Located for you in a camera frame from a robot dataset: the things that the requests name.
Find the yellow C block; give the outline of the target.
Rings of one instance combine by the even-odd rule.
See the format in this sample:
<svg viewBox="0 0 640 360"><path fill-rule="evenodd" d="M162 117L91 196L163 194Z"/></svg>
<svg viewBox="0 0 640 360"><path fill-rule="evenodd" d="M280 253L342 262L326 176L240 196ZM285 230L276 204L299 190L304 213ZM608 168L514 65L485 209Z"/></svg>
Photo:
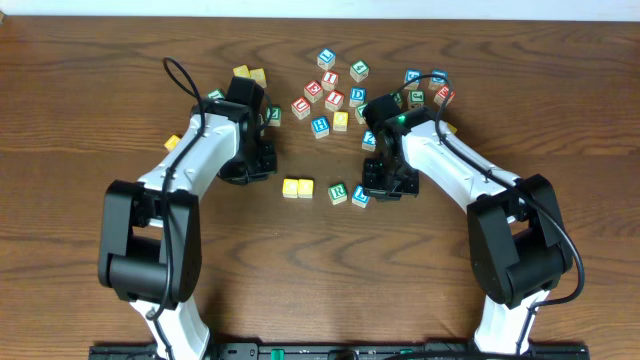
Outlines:
<svg viewBox="0 0 640 360"><path fill-rule="evenodd" d="M284 198L297 198L298 197L299 180L284 178L282 184L282 195Z"/></svg>

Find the green R block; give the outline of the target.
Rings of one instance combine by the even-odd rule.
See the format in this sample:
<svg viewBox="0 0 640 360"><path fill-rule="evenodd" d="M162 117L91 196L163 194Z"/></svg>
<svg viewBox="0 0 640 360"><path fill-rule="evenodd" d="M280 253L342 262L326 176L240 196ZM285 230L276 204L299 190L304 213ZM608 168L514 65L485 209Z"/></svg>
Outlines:
<svg viewBox="0 0 640 360"><path fill-rule="evenodd" d="M337 205L348 199L348 191L343 183L329 186L328 195L333 205Z"/></svg>

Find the yellow O block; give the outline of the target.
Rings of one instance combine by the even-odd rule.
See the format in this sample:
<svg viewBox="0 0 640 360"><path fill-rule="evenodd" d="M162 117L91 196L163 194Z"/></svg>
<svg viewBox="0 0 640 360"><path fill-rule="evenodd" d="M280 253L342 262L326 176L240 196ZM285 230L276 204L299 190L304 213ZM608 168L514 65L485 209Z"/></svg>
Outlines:
<svg viewBox="0 0 640 360"><path fill-rule="evenodd" d="M299 179L297 195L299 198L311 199L314 194L314 181L312 179Z"/></svg>

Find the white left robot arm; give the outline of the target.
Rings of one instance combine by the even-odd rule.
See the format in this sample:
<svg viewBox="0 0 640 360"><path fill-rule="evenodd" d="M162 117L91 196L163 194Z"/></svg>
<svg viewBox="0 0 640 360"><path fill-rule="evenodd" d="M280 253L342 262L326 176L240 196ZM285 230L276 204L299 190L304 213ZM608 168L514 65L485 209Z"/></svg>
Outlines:
<svg viewBox="0 0 640 360"><path fill-rule="evenodd" d="M261 138L262 101L207 99L183 140L135 182L104 197L98 278L146 321L160 359L202 359L210 330L193 297L202 266L200 202L215 178L263 181L277 167Z"/></svg>

